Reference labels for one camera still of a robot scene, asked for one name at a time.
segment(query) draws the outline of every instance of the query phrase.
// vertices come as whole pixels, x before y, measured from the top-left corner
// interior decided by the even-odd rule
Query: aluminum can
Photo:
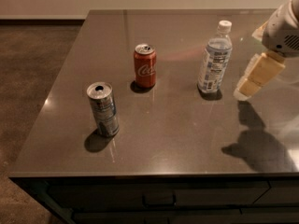
[[[152,45],[143,43],[135,47],[135,84],[140,88],[151,88],[156,84],[156,51]]]
[[[98,133],[111,137],[119,131],[119,122],[112,86],[106,82],[93,83],[87,89]]]

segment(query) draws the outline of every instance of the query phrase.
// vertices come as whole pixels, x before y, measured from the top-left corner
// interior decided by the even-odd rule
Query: brown floor
[[[79,29],[0,25],[0,224],[62,223],[7,175]]]

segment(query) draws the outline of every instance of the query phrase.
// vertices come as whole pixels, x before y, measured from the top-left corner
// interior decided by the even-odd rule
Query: silver can
[[[93,83],[87,89],[93,116],[100,135],[111,137],[119,131],[112,86],[106,82]]]

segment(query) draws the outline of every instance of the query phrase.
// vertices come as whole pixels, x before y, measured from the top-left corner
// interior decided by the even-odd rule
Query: plastic bottle
[[[209,39],[201,61],[197,86],[203,93],[217,92],[232,52],[229,37],[232,23],[220,21],[217,33]]]

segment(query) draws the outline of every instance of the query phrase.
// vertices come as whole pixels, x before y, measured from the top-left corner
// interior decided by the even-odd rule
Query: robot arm
[[[263,31],[265,47],[282,56],[299,56],[299,0],[289,0],[270,17]]]
[[[288,0],[262,26],[260,38],[268,51],[250,60],[234,92],[237,100],[248,100],[285,68],[285,59],[299,56],[298,18],[299,0]]]

